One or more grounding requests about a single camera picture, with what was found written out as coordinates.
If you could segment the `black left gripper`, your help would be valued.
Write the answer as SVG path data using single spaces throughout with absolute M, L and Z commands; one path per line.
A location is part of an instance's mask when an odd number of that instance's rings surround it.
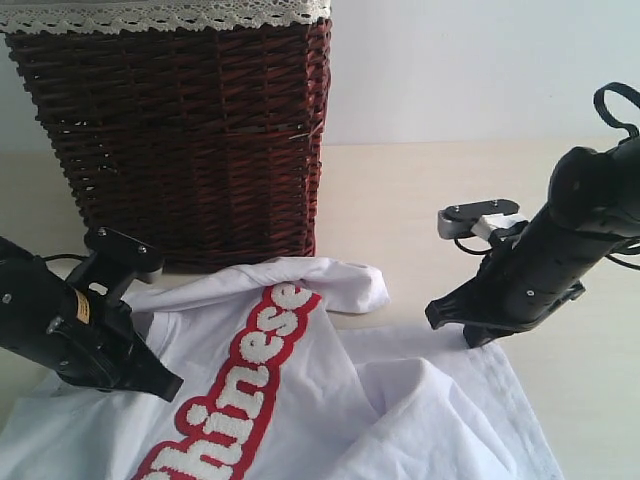
M 130 279 L 44 285 L 44 337 L 51 368 L 65 382 L 104 391 L 139 392 L 171 403 L 184 380 L 171 372 L 136 330 L 123 295 Z

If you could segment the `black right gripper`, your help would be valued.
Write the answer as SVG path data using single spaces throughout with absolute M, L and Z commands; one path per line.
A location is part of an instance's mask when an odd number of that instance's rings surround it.
M 537 326 L 584 290 L 584 273 L 583 237 L 553 224 L 530 224 L 500 247 L 476 279 L 430 301 L 425 315 L 433 330 L 464 325 L 468 347 L 483 347 Z

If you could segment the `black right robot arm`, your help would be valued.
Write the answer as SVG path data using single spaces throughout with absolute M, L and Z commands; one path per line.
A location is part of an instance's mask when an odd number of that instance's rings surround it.
M 635 255 L 639 240 L 639 141 L 598 152 L 574 147 L 556 164 L 547 200 L 532 219 L 493 199 L 439 211 L 438 234 L 488 247 L 475 276 L 429 302 L 433 329 L 460 324 L 471 348 L 530 331 L 585 291 L 599 261 Z

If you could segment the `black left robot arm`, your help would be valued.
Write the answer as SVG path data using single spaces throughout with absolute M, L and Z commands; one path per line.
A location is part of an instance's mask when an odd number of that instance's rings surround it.
M 66 278 L 45 258 L 1 241 L 1 346 L 76 387 L 131 391 L 172 401 L 183 380 L 147 346 L 122 297 L 151 283 L 164 259 L 114 231 L 85 237 L 90 251 Z

